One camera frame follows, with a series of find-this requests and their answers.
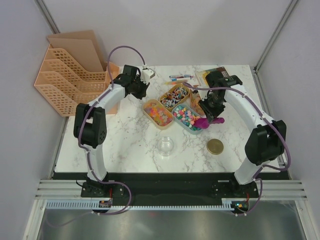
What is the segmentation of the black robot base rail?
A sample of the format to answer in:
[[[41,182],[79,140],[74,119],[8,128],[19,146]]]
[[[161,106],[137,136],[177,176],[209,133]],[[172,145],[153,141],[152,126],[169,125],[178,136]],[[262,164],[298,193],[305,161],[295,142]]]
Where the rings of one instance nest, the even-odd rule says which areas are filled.
[[[55,173],[54,180],[79,181],[83,198],[112,198],[118,204],[214,204],[223,198],[258,197],[258,183],[236,186],[233,174],[222,173],[109,173],[105,185],[83,172]]]

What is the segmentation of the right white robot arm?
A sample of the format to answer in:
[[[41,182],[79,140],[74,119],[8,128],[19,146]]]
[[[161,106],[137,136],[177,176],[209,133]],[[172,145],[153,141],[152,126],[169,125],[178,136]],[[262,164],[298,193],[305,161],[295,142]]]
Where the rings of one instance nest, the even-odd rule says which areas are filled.
[[[245,159],[234,172],[229,191],[235,197],[242,196],[263,167],[282,155],[286,145],[287,126],[282,120],[275,121],[263,112],[249,97],[243,82],[236,76],[224,76],[214,70],[205,77],[208,88],[199,89],[198,102],[209,124],[217,123],[230,104],[242,118],[250,131],[244,146]]]

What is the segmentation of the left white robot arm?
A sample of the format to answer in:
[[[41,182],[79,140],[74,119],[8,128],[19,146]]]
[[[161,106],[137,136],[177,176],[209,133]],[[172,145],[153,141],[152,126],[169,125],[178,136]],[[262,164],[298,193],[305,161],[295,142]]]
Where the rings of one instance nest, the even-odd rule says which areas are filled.
[[[95,181],[92,191],[99,197],[106,196],[110,191],[109,183],[104,181],[108,172],[102,150],[107,137],[106,113],[128,95],[140,100],[146,97],[150,80],[155,75],[155,71],[145,65],[142,69],[125,65],[122,73],[111,81],[102,94],[76,107],[73,135],[85,152],[87,177]]]

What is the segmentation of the magenta plastic scoop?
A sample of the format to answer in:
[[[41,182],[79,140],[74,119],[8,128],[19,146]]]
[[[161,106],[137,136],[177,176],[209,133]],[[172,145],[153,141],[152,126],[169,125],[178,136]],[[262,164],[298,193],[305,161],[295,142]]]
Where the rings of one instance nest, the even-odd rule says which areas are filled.
[[[194,122],[193,126],[200,129],[207,129],[210,125],[223,124],[224,122],[225,119],[223,117],[217,117],[212,121],[208,121],[207,118],[199,118]]]

